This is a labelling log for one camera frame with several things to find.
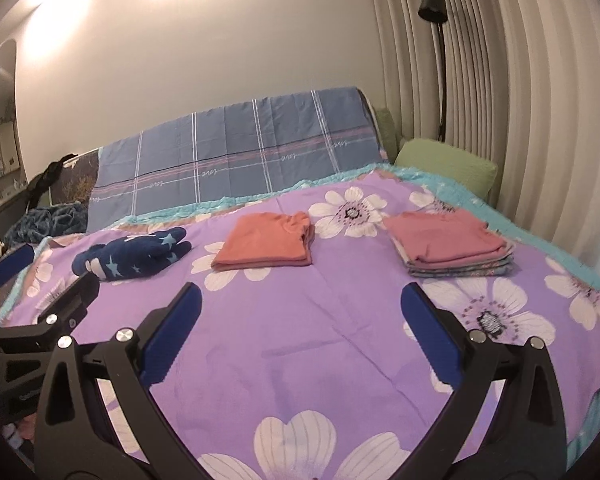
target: blue plaid fabric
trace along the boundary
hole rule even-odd
[[[128,215],[279,191],[374,162],[382,162],[378,138],[356,88],[197,112],[101,150],[88,231]]]

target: silver screw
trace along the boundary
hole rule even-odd
[[[482,330],[471,330],[469,339],[474,343],[484,343],[487,341],[487,336]]]
[[[71,339],[70,335],[63,335],[60,339],[58,339],[58,346],[60,348],[69,348],[69,346],[71,346],[71,343],[74,340]]]
[[[134,331],[130,328],[123,328],[116,332],[116,339],[121,343],[129,341],[134,336]]]
[[[536,350],[542,350],[544,348],[544,341],[535,335],[531,338],[531,346]]]

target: bed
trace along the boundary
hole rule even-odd
[[[352,89],[347,92],[351,99],[360,95]],[[262,154],[272,148],[266,163],[272,162],[274,170],[282,168],[285,143],[276,142],[273,135],[272,145],[264,144],[257,128],[260,104],[254,103],[251,115],[243,115],[240,123],[247,133],[247,125],[253,123],[250,137],[257,142],[256,150],[252,144],[243,146],[250,155],[257,153],[255,165],[248,168],[257,168],[258,173],[249,177],[240,173],[244,171],[240,164],[230,161],[239,153],[226,142],[234,131],[230,128],[215,130],[225,140],[219,151],[214,147],[216,151],[196,157],[194,139],[187,144],[194,160],[181,158],[178,165],[173,164],[174,150],[168,143],[160,156],[142,162],[142,146],[152,145],[145,144],[146,133],[100,150],[98,184],[91,192],[90,234],[40,244],[34,264],[18,277],[1,309],[0,322],[5,326],[33,322],[71,283],[71,261],[90,245],[184,226],[194,249],[153,278],[103,283],[89,315],[74,332],[76,339],[95,342],[110,338],[122,326],[133,328],[147,312],[167,304],[182,284],[195,282],[203,291],[203,314],[166,380],[151,392],[211,475],[250,480],[383,479],[414,449],[452,392],[429,367],[400,313],[402,287],[417,281],[437,306],[465,320],[468,316],[468,327],[478,328],[481,311],[475,306],[480,304],[501,312],[504,329],[493,338],[512,343],[531,335],[544,338],[560,384],[573,464],[600,429],[600,277],[517,228],[455,182],[383,164],[373,117],[364,100],[358,99],[360,121],[366,125],[355,126],[351,117],[334,119],[325,113],[327,126],[342,125],[328,131],[334,135],[355,130],[365,139],[360,143],[371,143],[365,137],[370,131],[378,160],[362,164],[355,158],[360,157],[358,152],[341,153],[335,171],[329,149],[333,137],[324,135],[311,92],[303,103],[313,104],[316,118],[311,131],[316,134],[307,138],[321,139],[320,148],[314,152],[318,155],[294,149],[296,158],[305,157],[304,163],[291,166],[299,170],[280,170],[283,175],[296,171],[294,182],[276,180],[272,173],[267,179]],[[297,117],[293,111],[297,107],[279,109]],[[248,106],[234,111],[246,110]],[[189,137],[183,142],[191,140],[198,117],[190,119],[170,127],[173,138],[188,127]],[[178,130],[182,123],[184,128]],[[148,137],[157,138],[164,131],[154,130]],[[79,160],[93,161],[94,156]],[[223,177],[218,181],[222,191],[208,194],[216,185],[211,180],[208,186],[198,183],[196,175],[202,175],[192,169],[203,161],[211,161],[219,173],[239,177]],[[74,168],[77,174],[78,162]],[[301,176],[303,171],[313,173]],[[141,182],[145,189],[140,189]],[[151,186],[155,182],[176,191],[154,195],[160,188]],[[112,205],[101,204],[112,200]],[[211,271],[213,254],[241,215],[292,214],[322,204],[312,210],[328,216],[327,206],[334,202],[365,203],[381,215],[421,209],[435,214],[460,206],[516,243],[516,269],[500,278],[414,280],[376,223],[368,235],[351,237],[341,230],[317,238],[310,267]],[[337,213],[332,216],[337,222]],[[100,386],[121,443],[141,458],[113,391],[106,382]],[[500,391],[496,384],[460,458],[479,446]]]

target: wall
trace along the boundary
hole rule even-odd
[[[46,29],[43,4],[13,33],[29,178],[65,153],[254,97],[356,85],[384,105],[372,0],[85,2]]]

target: purple blanket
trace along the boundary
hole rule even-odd
[[[414,279],[381,226],[384,215],[423,206],[432,213],[444,209],[419,186],[371,174],[197,223],[180,221],[192,251],[153,278],[103,283],[74,335],[81,343],[107,340],[195,282],[203,292],[202,314],[152,394],[211,475],[388,478],[451,391],[404,322],[400,292]],[[312,266],[210,270],[239,216],[298,210],[308,211],[316,225]],[[70,282],[75,254],[120,235],[100,231],[45,251],[9,323],[30,323]],[[531,246],[517,244],[514,261],[507,277],[417,281],[468,329],[515,344],[531,335],[544,338],[571,440],[600,387],[600,293]],[[488,395],[460,457],[477,450],[499,393],[494,387]],[[110,391],[105,398],[119,417]],[[127,433],[119,429],[125,449],[135,452]]]

